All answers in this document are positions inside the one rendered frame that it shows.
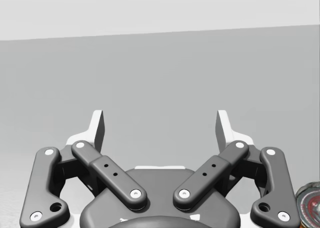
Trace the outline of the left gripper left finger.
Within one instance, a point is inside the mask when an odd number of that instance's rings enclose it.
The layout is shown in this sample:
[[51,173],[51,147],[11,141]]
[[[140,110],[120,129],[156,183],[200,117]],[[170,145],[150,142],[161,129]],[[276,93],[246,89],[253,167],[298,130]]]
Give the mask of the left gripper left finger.
[[105,135],[102,110],[95,110],[86,131],[72,135],[62,150],[41,148],[35,155],[20,228],[59,228],[70,219],[68,204],[60,198],[65,181],[79,177],[98,196],[104,184],[131,211],[148,203],[147,192],[111,158],[101,154]]

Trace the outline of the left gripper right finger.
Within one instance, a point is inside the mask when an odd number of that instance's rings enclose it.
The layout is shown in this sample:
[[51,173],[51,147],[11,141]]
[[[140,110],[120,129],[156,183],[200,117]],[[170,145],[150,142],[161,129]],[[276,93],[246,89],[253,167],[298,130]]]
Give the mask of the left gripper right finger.
[[300,215],[286,158],[281,149],[261,150],[253,139],[232,129],[228,114],[218,110],[215,135],[219,154],[209,158],[173,193],[173,205],[191,210],[210,190],[226,195],[243,177],[253,179],[260,199],[250,219],[261,228],[300,228]]

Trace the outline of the red and white can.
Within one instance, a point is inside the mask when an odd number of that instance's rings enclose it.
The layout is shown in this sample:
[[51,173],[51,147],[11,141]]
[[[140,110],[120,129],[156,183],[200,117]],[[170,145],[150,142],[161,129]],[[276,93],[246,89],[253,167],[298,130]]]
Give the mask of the red and white can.
[[310,182],[295,195],[300,228],[320,228],[320,181]]

